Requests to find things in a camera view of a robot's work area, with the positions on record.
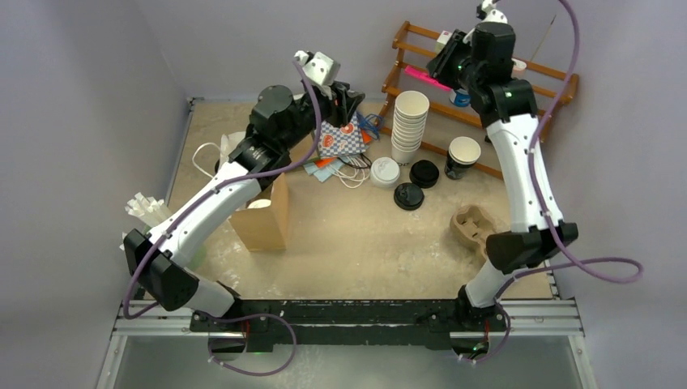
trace robotic arm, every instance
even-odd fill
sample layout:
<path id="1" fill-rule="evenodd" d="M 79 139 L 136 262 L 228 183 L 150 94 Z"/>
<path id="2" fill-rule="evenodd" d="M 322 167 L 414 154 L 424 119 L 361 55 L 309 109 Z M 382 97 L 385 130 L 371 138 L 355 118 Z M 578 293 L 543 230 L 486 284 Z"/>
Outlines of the robotic arm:
<path id="1" fill-rule="evenodd" d="M 139 277 L 139 283 L 166 309 L 183 306 L 224 315 L 233 305 L 237 293 L 219 282 L 211 282 L 185 269 L 194 253 L 242 204 L 266 189 L 276 175 L 236 182 L 218 189 L 218 184 L 249 173 L 263 173 L 287 166 L 289 150 L 314 129 L 315 105 L 322 118 L 333 126 L 351 121 L 365 94 L 354 92 L 350 85 L 335 81 L 339 63 L 323 53 L 299 51 L 298 63 L 314 89 L 317 101 L 306 93 L 295 99 L 282 85 L 265 88 L 250 114 L 245 138 L 218 166 L 217 174 L 188 203 L 164 223 L 144 235 L 137 229 L 124 239 L 126 261 L 131 275 L 148 251 L 161 237 L 164 241 L 153 252 Z M 205 198 L 195 209 L 197 200 Z M 174 233 L 167 234 L 170 225 L 182 218 Z"/>
<path id="2" fill-rule="evenodd" d="M 468 34 L 455 30 L 427 66 L 440 83 L 470 94 L 471 106 L 496 148 L 510 201 L 511 230 L 487 238 L 489 260 L 459 291 L 457 315 L 466 320 L 492 314 L 494 298 L 513 271 L 538 267 L 559 251 L 536 198 L 529 154 L 534 153 L 536 175 L 559 237 L 566 246 L 578 237 L 577 225 L 563 220 L 553 198 L 539 144 L 529 149 L 539 123 L 534 92 L 526 80 L 511 76 L 515 34 L 494 8 L 492 1 L 482 2 L 477 11 L 484 22 Z"/>

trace cardboard cup holder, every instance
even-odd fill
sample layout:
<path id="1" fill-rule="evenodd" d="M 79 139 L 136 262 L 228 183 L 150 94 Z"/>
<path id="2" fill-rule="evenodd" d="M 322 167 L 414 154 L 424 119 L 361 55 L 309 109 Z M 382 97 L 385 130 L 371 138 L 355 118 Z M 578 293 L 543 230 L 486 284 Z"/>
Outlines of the cardboard cup holder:
<path id="1" fill-rule="evenodd" d="M 449 226 L 458 242 L 474 250 L 480 264 L 487 261 L 487 237 L 496 233 L 493 218 L 476 205 L 461 207 L 451 217 Z"/>

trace black cup lid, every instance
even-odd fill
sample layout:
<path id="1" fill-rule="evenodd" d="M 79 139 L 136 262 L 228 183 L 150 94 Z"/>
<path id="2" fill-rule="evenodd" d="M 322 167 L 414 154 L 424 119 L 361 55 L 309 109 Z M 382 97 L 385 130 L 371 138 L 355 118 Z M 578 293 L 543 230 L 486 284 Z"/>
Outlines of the black cup lid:
<path id="1" fill-rule="evenodd" d="M 419 186 L 405 182 L 394 190 L 394 201 L 406 211 L 415 211 L 425 201 L 425 194 Z"/>
<path id="2" fill-rule="evenodd" d="M 410 181 L 420 188 L 431 188 L 439 179 L 439 168 L 431 161 L 419 160 L 410 168 Z"/>

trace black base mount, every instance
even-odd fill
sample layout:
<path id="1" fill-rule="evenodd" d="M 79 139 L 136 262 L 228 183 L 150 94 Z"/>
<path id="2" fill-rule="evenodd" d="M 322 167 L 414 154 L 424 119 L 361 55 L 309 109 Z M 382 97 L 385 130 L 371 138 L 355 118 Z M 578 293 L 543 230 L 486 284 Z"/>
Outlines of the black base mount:
<path id="1" fill-rule="evenodd" d="M 490 331 L 504 331 L 503 318 L 482 312 L 479 320 L 461 318 L 458 299 L 442 300 L 243 300 L 238 298 L 224 318 L 269 313 L 284 318 L 298 344 L 421 345 L 431 350 L 463 353 L 466 344 L 484 341 Z M 275 344 L 291 344 L 287 328 L 275 320 L 251 319 L 248 352 L 270 352 Z M 241 332 L 240 323 L 216 323 L 195 312 L 194 332 Z M 475 336 L 465 336 L 474 332 Z"/>

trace pink marker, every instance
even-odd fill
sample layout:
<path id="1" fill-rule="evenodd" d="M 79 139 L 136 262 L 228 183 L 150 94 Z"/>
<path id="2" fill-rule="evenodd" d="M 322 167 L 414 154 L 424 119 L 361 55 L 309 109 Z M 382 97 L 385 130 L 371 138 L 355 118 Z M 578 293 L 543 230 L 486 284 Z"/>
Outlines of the pink marker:
<path id="1" fill-rule="evenodd" d="M 451 89 L 445 85 L 441 85 L 437 80 L 433 79 L 432 77 L 429 77 L 427 73 L 423 73 L 415 68 L 412 68 L 410 66 L 406 66 L 406 74 L 410 75 L 411 77 L 415 77 L 416 79 L 420 81 L 424 81 L 428 83 L 429 85 L 432 85 L 434 87 L 437 87 L 441 90 L 444 91 L 450 91 Z"/>

